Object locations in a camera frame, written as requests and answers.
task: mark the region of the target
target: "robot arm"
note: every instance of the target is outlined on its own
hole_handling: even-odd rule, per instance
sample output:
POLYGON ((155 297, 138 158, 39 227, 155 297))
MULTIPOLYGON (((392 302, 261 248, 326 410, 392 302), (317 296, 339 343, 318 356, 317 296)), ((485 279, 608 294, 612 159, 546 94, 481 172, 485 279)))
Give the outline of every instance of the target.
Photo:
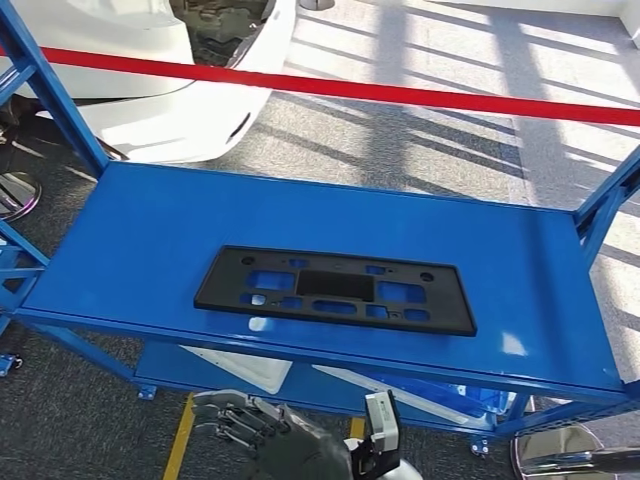
POLYGON ((195 395, 193 412, 196 432, 239 445, 253 460, 252 475, 266 473, 275 480, 422 480, 400 459, 399 422, 391 392, 367 395, 365 404, 371 433, 363 441, 345 442, 286 405, 275 407, 234 390, 195 395))

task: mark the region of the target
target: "car body panel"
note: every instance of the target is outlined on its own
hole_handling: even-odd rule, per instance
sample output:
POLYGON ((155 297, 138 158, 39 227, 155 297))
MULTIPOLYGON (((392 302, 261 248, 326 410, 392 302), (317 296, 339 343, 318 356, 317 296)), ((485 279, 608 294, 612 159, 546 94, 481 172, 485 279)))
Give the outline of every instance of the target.
MULTIPOLYGON (((11 0, 38 45, 123 57, 193 63, 184 23, 169 0, 11 0)), ((9 66, 0 57, 0 70, 9 66)), ((134 98, 179 90, 189 80, 54 65, 75 99, 134 98)), ((28 86, 17 92, 35 98, 28 86)))
MULTIPOLYGON (((269 20, 235 69, 282 70, 294 31, 296 0, 272 3, 269 20)), ((270 93, 263 88, 195 81, 165 95, 86 105, 79 110, 95 135, 130 161, 198 162, 218 158, 233 148, 270 93)), ((48 112, 39 115, 49 117, 48 112)))

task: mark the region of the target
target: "white wall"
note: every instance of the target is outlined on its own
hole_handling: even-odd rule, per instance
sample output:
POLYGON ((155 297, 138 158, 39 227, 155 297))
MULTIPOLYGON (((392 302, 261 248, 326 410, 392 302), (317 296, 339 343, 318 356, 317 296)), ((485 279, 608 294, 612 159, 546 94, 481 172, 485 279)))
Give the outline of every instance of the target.
POLYGON ((431 0, 435 2, 463 3, 484 7, 515 8, 543 12, 581 13, 617 17, 625 4, 638 4, 640 0, 431 0))
POLYGON ((629 30, 635 45, 640 48, 640 0, 628 0, 620 14, 620 20, 629 30))

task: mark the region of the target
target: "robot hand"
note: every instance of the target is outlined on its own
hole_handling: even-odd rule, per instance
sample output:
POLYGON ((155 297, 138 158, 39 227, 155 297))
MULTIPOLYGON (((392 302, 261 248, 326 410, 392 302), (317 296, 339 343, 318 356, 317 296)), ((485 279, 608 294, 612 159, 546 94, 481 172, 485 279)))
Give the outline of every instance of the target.
POLYGON ((275 480, 352 480, 344 442, 286 405, 234 390, 193 397, 195 429, 234 442, 254 462, 254 476, 275 480))

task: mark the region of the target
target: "white car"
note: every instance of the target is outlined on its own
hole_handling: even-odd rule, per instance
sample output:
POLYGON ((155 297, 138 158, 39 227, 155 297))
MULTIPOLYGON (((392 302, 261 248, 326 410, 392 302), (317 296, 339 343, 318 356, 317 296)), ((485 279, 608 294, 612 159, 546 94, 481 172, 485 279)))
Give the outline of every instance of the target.
MULTIPOLYGON (((38 45, 278 73, 297 0, 11 0, 38 45)), ((0 57, 0 71, 9 66, 0 57)), ((89 127, 124 158, 196 162, 236 145, 270 90, 54 65, 89 127)), ((5 117, 38 110, 28 86, 5 117)), ((46 111, 39 116, 48 117, 46 111)))

